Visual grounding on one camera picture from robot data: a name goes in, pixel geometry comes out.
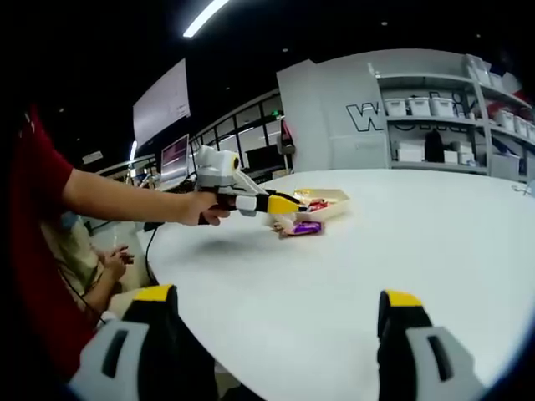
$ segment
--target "monitor screen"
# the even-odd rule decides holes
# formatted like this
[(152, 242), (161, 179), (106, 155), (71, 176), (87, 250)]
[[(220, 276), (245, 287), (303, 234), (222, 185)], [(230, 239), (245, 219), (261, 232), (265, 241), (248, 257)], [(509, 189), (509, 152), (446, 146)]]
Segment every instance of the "monitor screen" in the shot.
[(167, 71), (134, 104), (134, 134), (142, 146), (177, 120), (188, 117), (186, 59)]
[(161, 180), (168, 181), (188, 175), (190, 135), (185, 135), (161, 151)]

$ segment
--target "black cable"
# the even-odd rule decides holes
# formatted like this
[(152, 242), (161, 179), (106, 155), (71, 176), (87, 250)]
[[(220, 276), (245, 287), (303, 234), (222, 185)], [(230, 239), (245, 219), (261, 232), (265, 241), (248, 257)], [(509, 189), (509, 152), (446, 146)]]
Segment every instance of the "black cable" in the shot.
[(106, 324), (106, 322), (104, 321), (104, 319), (102, 317), (100, 317), (99, 313), (97, 311), (95, 311), (93, 309), (93, 307), (91, 307), (87, 301), (84, 300), (84, 297), (82, 297), (80, 294), (78, 294), (78, 291), (76, 291), (73, 287), (73, 285), (70, 283), (69, 279), (65, 276), (65, 274), (63, 273), (63, 271), (61, 270), (61, 268), (58, 269), (59, 270), (59, 274), (61, 274), (61, 277), (64, 278), (65, 282), (67, 282), (67, 285), (70, 287), (71, 290), (73, 290), (73, 292), (78, 296), (78, 298), (80, 298), (80, 300), (85, 304), (85, 306), (90, 310), (90, 311), (93, 311), (93, 313), (95, 315), (97, 315), (99, 317), (99, 320), (102, 322), (102, 324)]
[[(178, 185), (178, 188), (181, 189), (183, 187), (183, 185), (193, 176), (193, 175), (196, 175), (197, 172), (196, 171), (192, 171), (190, 174), (188, 174), (186, 176), (186, 178), (184, 180), (182, 180), (182, 182)], [(152, 272), (150, 271), (150, 268), (149, 268), (149, 249), (150, 249), (150, 244), (152, 244), (152, 240), (154, 240), (154, 236), (156, 235), (156, 232), (158, 231), (158, 228), (161, 227), (161, 225), (163, 225), (163, 223), (161, 223), (160, 225), (156, 226), (154, 231), (152, 231), (152, 236), (150, 236), (150, 240), (149, 240), (149, 244), (147, 245), (147, 249), (145, 251), (145, 269), (147, 270), (147, 276), (149, 277), (149, 280), (152, 282), (152, 283), (155, 283), (155, 284), (158, 284), (158, 280), (156, 279), (156, 277), (152, 274)]]
[(150, 244), (152, 243), (152, 240), (154, 240), (154, 236), (156, 235), (156, 232), (158, 231), (159, 226), (157, 226), (154, 231), (152, 231), (152, 236), (150, 236), (149, 245), (147, 245), (147, 249), (145, 251), (145, 269), (147, 270), (147, 276), (149, 277), (149, 280), (155, 284), (158, 284), (158, 280), (156, 280), (156, 277), (152, 274), (149, 268), (149, 249)]

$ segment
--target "computer monitor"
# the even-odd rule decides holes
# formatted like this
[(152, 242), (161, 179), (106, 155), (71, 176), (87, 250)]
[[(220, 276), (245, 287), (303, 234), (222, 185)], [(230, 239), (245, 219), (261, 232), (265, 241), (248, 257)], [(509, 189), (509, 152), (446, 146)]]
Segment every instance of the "computer monitor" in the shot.
[(160, 181), (187, 177), (190, 158), (189, 138), (190, 135), (186, 134), (161, 151)]

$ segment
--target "fluorescent light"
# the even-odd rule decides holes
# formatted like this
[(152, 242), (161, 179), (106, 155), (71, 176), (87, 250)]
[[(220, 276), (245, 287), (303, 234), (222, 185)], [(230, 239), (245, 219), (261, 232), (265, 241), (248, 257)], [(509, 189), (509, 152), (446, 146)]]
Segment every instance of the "fluorescent light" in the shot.
[(243, 134), (244, 132), (249, 132), (249, 131), (252, 131), (254, 129), (254, 127), (251, 127), (251, 128), (247, 128), (247, 129), (244, 129), (243, 131), (240, 131), (238, 132), (237, 134)]
[(132, 149), (130, 150), (130, 161), (135, 158), (135, 152), (137, 151), (137, 140), (132, 142)]
[(219, 143), (222, 144), (222, 143), (225, 142), (226, 140), (229, 140), (230, 138), (233, 138), (233, 137), (235, 137), (235, 136), (236, 136), (236, 134), (234, 134), (234, 135), (229, 135), (229, 136), (227, 136), (224, 140), (220, 140)]
[(191, 23), (190, 27), (184, 32), (184, 38), (193, 38), (202, 26), (219, 11), (221, 7), (228, 3), (228, 0), (213, 0), (208, 7)]
[[(274, 136), (274, 135), (278, 135), (280, 134), (281, 131), (275, 131), (275, 132), (272, 132), (271, 134), (267, 134), (267, 136)], [(258, 140), (264, 140), (265, 138), (263, 136), (259, 137)]]

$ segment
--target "white round table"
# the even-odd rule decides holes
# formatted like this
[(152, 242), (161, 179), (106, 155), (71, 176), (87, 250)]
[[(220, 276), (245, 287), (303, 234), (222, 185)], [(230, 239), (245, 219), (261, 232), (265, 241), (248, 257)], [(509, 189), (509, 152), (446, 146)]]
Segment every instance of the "white round table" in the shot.
[(298, 173), (265, 186), (351, 198), (322, 236), (279, 240), (264, 217), (236, 212), (219, 227), (162, 226), (150, 264), (177, 285), (199, 341), (266, 400), (376, 400), (387, 288), (421, 299), (488, 387), (526, 340), (535, 305), (535, 199), (514, 185), (435, 171)]

